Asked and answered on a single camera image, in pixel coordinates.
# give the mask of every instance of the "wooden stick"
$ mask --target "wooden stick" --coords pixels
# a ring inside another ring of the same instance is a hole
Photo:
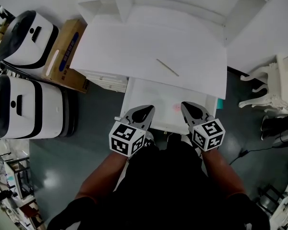
[[[164,64],[161,60],[159,59],[156,59],[156,60],[159,61],[164,67],[169,69],[171,72],[173,72],[177,77],[179,77],[179,75],[176,72],[174,72],[171,68],[169,68],[166,64]]]

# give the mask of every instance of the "white chair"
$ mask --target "white chair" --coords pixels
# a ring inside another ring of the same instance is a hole
[[[248,77],[240,77],[242,81],[260,78],[264,82],[257,90],[252,90],[253,92],[259,92],[262,89],[268,90],[268,93],[262,97],[240,102],[240,108],[246,105],[252,105],[252,107],[271,106],[272,109],[269,108],[266,111],[275,109],[277,113],[288,114],[288,57],[284,60],[281,56],[276,58],[277,63],[260,67]]]

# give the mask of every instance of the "white drawer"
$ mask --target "white drawer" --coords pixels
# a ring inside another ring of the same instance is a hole
[[[88,80],[99,85],[100,87],[125,93],[128,83],[128,78],[121,75],[108,74],[97,71],[88,71],[78,69],[78,71],[85,75]]]
[[[216,115],[216,97],[163,83],[129,78],[120,117],[124,117],[131,108],[151,104],[156,108],[151,128],[187,135],[188,125],[180,110],[183,101],[202,105],[211,115]]]

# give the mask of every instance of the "gray floor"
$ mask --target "gray floor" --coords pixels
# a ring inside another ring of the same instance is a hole
[[[218,117],[226,136],[219,151],[228,162],[241,150],[264,149],[273,139],[260,140],[262,110],[238,108],[238,102],[262,95],[251,93],[256,82],[242,82],[228,73],[227,96]],[[82,181],[109,154],[108,133],[114,116],[120,114],[124,95],[90,85],[87,94],[79,94],[79,125],[70,138],[34,140],[30,142],[31,171],[37,203],[48,223],[75,197]],[[162,132],[154,132],[158,145],[166,145]],[[283,191],[288,183],[288,148],[251,152],[232,164],[244,181],[251,199],[257,187],[272,184]]]

